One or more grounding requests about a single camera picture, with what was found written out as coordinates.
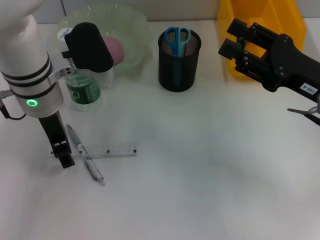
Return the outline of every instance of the white label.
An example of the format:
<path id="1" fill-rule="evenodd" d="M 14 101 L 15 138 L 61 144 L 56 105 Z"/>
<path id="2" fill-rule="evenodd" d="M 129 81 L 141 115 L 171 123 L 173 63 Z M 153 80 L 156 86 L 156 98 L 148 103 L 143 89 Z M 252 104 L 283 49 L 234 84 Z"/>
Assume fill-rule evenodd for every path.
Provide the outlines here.
<path id="1" fill-rule="evenodd" d="M 310 86 L 309 84 L 307 83 L 304 83 L 301 87 L 300 87 L 302 90 L 306 91 L 307 93 L 310 93 L 311 95 L 315 94 L 318 89 L 316 89 L 315 87 L 313 86 Z"/>
<path id="2" fill-rule="evenodd" d="M 65 35 L 70 33 L 72 31 L 72 29 L 73 28 L 71 28 L 71 27 L 60 29 L 60 31 L 57 34 L 58 38 L 65 39 Z"/>

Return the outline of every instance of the pen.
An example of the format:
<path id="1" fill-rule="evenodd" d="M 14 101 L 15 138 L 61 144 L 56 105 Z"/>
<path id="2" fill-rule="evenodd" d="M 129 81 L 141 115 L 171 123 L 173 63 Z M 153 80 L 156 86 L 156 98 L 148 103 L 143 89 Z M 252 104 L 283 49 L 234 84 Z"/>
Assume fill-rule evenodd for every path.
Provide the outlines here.
<path id="1" fill-rule="evenodd" d="M 85 154 L 88 154 L 87 149 L 85 148 L 85 146 L 82 144 L 81 140 L 79 139 L 79 137 L 77 136 L 75 130 L 73 130 L 73 128 L 67 124 L 66 125 L 66 129 L 71 137 L 72 142 L 74 143 L 74 145 L 76 146 L 76 148 L 79 151 L 83 151 Z M 99 184 L 104 185 L 104 177 L 101 175 L 100 171 L 98 170 L 97 166 L 95 165 L 93 159 L 89 156 L 86 156 L 84 159 L 84 164 L 86 166 L 86 168 L 88 169 L 90 175 L 92 176 L 92 178 L 97 181 Z"/>

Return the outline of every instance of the green led ring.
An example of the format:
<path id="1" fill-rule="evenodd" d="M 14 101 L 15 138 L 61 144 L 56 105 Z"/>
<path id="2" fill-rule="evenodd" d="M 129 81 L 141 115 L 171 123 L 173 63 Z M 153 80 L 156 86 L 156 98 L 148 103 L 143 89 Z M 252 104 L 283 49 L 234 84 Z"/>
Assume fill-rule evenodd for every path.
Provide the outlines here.
<path id="1" fill-rule="evenodd" d="M 29 99 L 26 101 L 26 104 L 28 104 L 30 107 L 35 107 L 38 105 L 38 102 L 36 100 Z"/>

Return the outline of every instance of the yellow bin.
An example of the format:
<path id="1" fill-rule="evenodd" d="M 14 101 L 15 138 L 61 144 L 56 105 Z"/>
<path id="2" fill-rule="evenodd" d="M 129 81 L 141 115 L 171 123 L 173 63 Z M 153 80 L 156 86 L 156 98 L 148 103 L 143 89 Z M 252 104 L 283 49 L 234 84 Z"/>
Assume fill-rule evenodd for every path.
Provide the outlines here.
<path id="1" fill-rule="evenodd" d="M 300 51 L 303 49 L 307 28 L 295 0 L 220 0 L 217 23 L 222 43 L 226 38 L 237 41 L 227 33 L 234 18 L 247 23 L 248 27 L 256 22 L 277 34 L 287 34 Z M 251 42 L 245 49 L 258 57 L 265 52 Z M 235 70 L 234 59 L 227 59 L 226 64 L 231 75 L 243 76 Z"/>

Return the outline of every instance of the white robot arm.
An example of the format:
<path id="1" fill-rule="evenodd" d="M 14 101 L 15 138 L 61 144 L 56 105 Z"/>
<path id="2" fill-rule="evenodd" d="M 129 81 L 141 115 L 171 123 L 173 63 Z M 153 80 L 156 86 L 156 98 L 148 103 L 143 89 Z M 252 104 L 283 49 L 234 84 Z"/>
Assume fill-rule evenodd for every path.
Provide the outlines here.
<path id="1" fill-rule="evenodd" d="M 43 0 L 0 0 L 0 71 L 26 115 L 38 118 L 63 168 L 73 166 L 59 108 L 63 95 L 31 15 Z M 2 113 L 8 112 L 0 101 Z"/>
<path id="2" fill-rule="evenodd" d="M 49 56 L 31 15 L 42 2 L 0 0 L 0 72 L 10 87 L 9 91 L 0 91 L 0 111 L 9 119 L 22 118 L 12 118 L 2 102 L 15 95 L 25 114 L 39 119 L 54 156 L 68 168 L 75 163 L 59 114 L 63 95 L 57 80 L 73 74 L 67 59 L 72 59 L 78 69 L 89 70 L 100 82 L 113 77 L 114 61 L 97 26 L 88 22 L 76 25 L 65 35 L 68 51 Z"/>

